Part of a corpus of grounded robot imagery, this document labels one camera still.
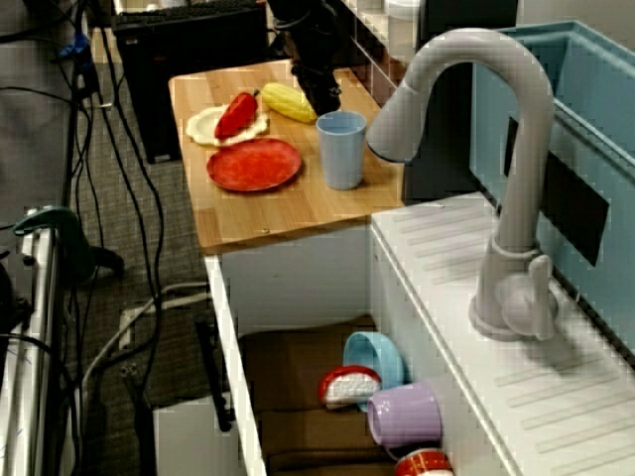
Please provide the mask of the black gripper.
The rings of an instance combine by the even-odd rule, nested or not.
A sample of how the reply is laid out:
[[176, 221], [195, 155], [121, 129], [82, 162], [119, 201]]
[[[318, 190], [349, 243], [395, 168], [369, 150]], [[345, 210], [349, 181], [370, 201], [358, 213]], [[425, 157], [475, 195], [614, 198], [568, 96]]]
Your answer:
[[341, 108], [341, 89], [332, 69], [313, 69], [293, 61], [291, 72], [309, 100], [316, 118]]

